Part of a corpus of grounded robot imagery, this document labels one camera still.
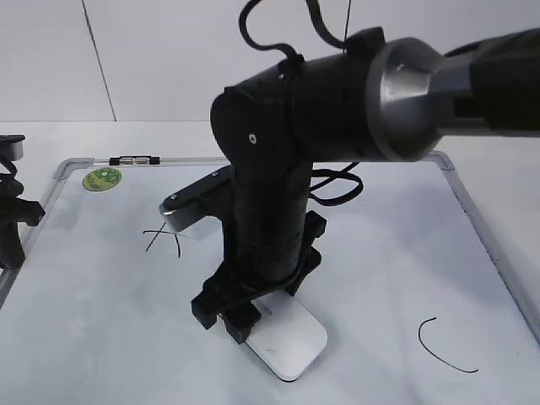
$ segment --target robotic arm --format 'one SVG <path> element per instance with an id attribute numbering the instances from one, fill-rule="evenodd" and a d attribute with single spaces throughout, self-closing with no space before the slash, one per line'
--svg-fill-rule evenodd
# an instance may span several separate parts
<path id="1" fill-rule="evenodd" d="M 247 15 L 260 1 L 246 5 L 240 31 L 287 58 L 218 96 L 212 129 L 231 166 L 161 208 L 175 231 L 205 215 L 223 222 L 223 264 L 192 312 L 206 328 L 222 316 L 238 343 L 260 318 L 251 300 L 294 294 L 321 261 L 311 244 L 326 221 L 306 214 L 314 162 L 415 161 L 443 134 L 540 132 L 540 30 L 443 56 L 414 38 L 386 42 L 380 27 L 340 41 L 306 0 L 319 36 L 342 50 L 307 62 L 291 46 L 249 36 Z"/>

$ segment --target green sticker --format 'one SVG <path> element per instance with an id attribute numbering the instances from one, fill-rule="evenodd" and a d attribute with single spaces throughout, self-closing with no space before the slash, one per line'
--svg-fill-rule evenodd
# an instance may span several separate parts
<path id="1" fill-rule="evenodd" d="M 117 169 L 107 167 L 88 173 L 83 180 L 83 187 L 89 192 L 104 192 L 116 186 L 122 179 L 122 173 Z"/>

